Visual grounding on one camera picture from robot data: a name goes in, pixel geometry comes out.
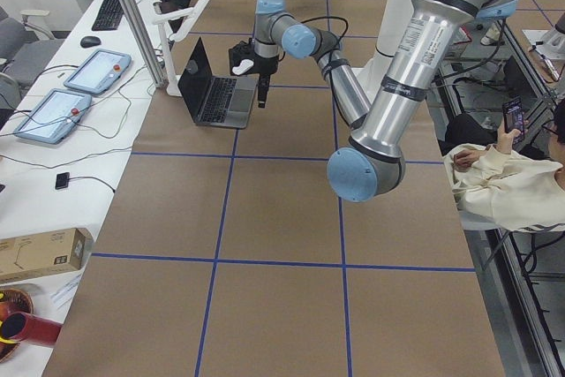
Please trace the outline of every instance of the red mug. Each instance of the red mug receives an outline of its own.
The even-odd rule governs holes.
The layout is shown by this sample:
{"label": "red mug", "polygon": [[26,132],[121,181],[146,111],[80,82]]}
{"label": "red mug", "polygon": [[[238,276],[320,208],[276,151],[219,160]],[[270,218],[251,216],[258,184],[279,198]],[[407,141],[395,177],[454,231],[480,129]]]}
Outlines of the red mug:
{"label": "red mug", "polygon": [[0,337],[12,342],[53,347],[62,325],[31,313],[11,313],[0,326]]}

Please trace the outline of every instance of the laptop keyboard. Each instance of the laptop keyboard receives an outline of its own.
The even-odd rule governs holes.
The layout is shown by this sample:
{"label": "laptop keyboard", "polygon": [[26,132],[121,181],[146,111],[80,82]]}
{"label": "laptop keyboard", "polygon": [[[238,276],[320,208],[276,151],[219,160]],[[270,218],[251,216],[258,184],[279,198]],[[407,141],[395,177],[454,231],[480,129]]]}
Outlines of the laptop keyboard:
{"label": "laptop keyboard", "polygon": [[214,79],[210,95],[202,110],[201,121],[207,123],[223,123],[230,106],[231,95],[236,86],[236,79]]}

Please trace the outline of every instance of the tablet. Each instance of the tablet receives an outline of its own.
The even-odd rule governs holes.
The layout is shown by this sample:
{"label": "tablet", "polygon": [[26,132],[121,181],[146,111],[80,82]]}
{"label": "tablet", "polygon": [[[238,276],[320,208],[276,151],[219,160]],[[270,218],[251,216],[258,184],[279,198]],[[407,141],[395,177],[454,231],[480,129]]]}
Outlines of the tablet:
{"label": "tablet", "polygon": [[131,61],[132,57],[125,53],[98,49],[71,74],[64,85],[93,95],[101,94],[122,76]]}
{"label": "tablet", "polygon": [[54,145],[77,126],[87,113],[92,96],[53,89],[14,130],[14,136]]}

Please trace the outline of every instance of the black mouse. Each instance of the black mouse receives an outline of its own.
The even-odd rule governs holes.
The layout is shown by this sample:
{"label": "black mouse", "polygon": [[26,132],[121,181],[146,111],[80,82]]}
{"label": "black mouse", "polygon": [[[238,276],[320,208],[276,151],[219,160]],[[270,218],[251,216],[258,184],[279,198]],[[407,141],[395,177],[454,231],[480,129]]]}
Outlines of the black mouse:
{"label": "black mouse", "polygon": [[95,35],[87,35],[80,41],[80,46],[86,49],[98,46],[100,43],[102,43],[101,40]]}

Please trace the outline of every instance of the keyboard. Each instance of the keyboard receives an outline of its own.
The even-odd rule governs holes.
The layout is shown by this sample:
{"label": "keyboard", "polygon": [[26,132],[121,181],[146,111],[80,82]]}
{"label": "keyboard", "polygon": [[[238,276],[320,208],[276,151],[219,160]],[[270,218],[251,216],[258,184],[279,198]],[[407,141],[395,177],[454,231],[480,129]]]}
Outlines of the keyboard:
{"label": "keyboard", "polygon": [[236,79],[214,79],[210,94],[202,110],[201,121],[206,123],[223,123],[225,121],[236,81]]}
{"label": "keyboard", "polygon": [[115,30],[123,16],[124,10],[118,0],[102,0],[92,31]]}

